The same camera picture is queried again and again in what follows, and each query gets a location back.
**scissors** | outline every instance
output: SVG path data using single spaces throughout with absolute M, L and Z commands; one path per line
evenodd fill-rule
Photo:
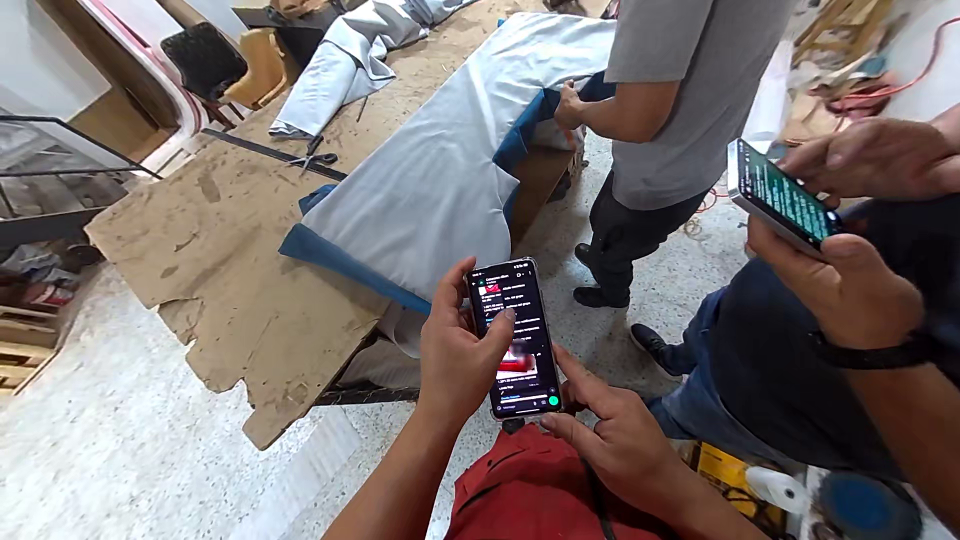
M 324 136 L 322 134 L 316 134 L 313 138 L 310 139 L 310 142 L 306 145 L 306 156 L 303 158 L 298 158 L 296 160 L 290 161 L 291 165 L 299 165 L 303 163 L 303 168 L 300 171 L 300 176 L 303 176 L 303 173 L 306 172 L 307 167 L 310 166 L 310 161 L 317 160 L 324 165 L 332 165 L 336 163 L 339 157 L 330 152 L 329 154 L 320 154 L 316 155 L 317 147 L 320 146 L 320 143 L 324 141 Z

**phone screen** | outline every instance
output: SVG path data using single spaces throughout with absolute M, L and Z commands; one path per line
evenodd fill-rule
M 737 147 L 740 191 L 751 203 L 818 250 L 821 241 L 843 231 L 836 212 L 807 193 L 798 181 L 743 140 L 737 140 Z
M 473 270 L 468 274 L 468 286 L 480 337 L 486 335 L 498 312 L 512 307 L 516 313 L 514 342 L 500 361 L 490 391 L 493 416 L 504 420 L 561 410 L 536 264 L 522 258 Z

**blue jeans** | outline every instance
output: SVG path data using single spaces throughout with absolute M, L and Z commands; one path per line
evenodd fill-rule
M 770 447 L 743 427 L 724 407 L 710 373 L 708 337 L 726 287 L 707 295 L 684 331 L 684 343 L 661 354 L 662 363 L 674 373 L 689 374 L 672 393 L 651 400 L 647 406 L 671 439 L 696 439 L 738 457 L 769 459 L 793 469 L 799 464 Z

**wooden pallet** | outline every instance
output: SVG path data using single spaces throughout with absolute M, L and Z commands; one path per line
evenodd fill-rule
M 53 328 L 57 315 L 23 307 L 0 306 L 0 328 L 57 333 Z
M 19 394 L 56 352 L 56 315 L 0 306 L 0 396 Z

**hand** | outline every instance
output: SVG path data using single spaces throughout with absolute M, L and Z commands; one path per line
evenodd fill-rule
M 699 480 L 696 474 L 635 392 L 611 388 L 559 345 L 553 351 L 567 377 L 564 402 L 585 405 L 600 422 L 590 430 L 569 414 L 548 413 L 540 424 L 575 448 L 617 497 L 670 522 L 679 512 L 678 498 L 690 493 L 684 486 Z
M 453 265 L 437 284 L 430 317 L 420 331 L 420 399 L 422 411 L 445 428 L 459 431 L 493 387 L 496 368 L 514 338 L 511 308 L 496 314 L 487 335 L 478 338 L 460 312 L 464 274 L 476 257 Z
M 580 106 L 584 102 L 580 101 L 580 94 L 573 87 L 573 81 L 567 81 L 560 88 L 560 104 L 553 113 L 553 119 L 557 125 L 565 130 L 575 130 L 583 124 L 580 119 Z
M 813 313 L 829 342 L 838 347 L 895 347 L 924 320 L 920 291 L 894 274 L 861 236 L 828 237 L 820 245 L 828 262 L 821 262 L 795 250 L 751 216 L 747 242 Z
M 953 153 L 930 124 L 867 118 L 794 149 L 778 166 L 833 204 L 841 197 L 924 200 L 951 192 L 943 175 L 929 173 Z

